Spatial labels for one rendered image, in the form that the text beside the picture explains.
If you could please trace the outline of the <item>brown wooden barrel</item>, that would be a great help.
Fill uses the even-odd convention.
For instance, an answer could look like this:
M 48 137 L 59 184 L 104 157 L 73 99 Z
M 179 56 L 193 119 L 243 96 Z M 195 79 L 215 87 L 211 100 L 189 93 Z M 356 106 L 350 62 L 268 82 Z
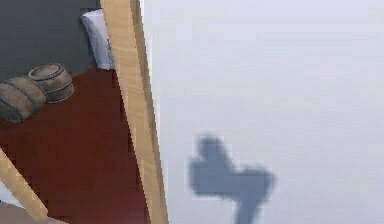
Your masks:
M 38 112 L 46 102 L 41 87 L 29 77 L 14 77 L 0 82 L 0 118 L 22 123 Z
M 50 104 L 65 101 L 75 92 L 72 76 L 59 63 L 37 66 L 28 72 L 28 77 L 43 90 Z

